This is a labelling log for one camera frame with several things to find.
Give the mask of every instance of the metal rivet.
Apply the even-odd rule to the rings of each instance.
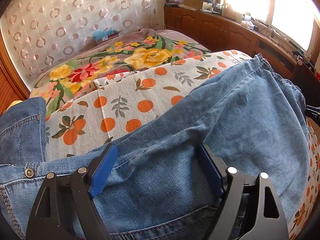
[[[231,174],[236,174],[237,173],[237,169],[235,167],[229,167],[228,168],[228,172]]]
[[[33,175],[34,175],[33,169],[31,169],[31,168],[26,168],[24,173],[25,173],[27,178],[32,178]]]
[[[86,167],[81,167],[81,168],[79,168],[78,172],[80,174],[86,173],[87,172],[87,168]]]
[[[54,177],[54,173],[50,172],[47,174],[47,179],[52,179]]]
[[[261,178],[263,179],[267,179],[269,178],[268,174],[266,174],[265,172],[260,173]]]

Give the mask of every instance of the blue denim jeans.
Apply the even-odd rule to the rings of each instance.
[[[113,239],[202,238],[219,200],[195,156],[201,142],[243,173],[268,173],[289,221],[307,181],[304,111],[299,88],[259,55],[210,78],[161,117],[115,140],[118,159],[94,200]],[[21,238],[46,174],[73,173],[105,147],[46,162],[44,112],[43,99],[32,98],[0,119],[0,206]],[[26,168],[34,171],[31,179]],[[240,213],[235,232],[242,219]],[[82,237],[75,213],[74,226]]]

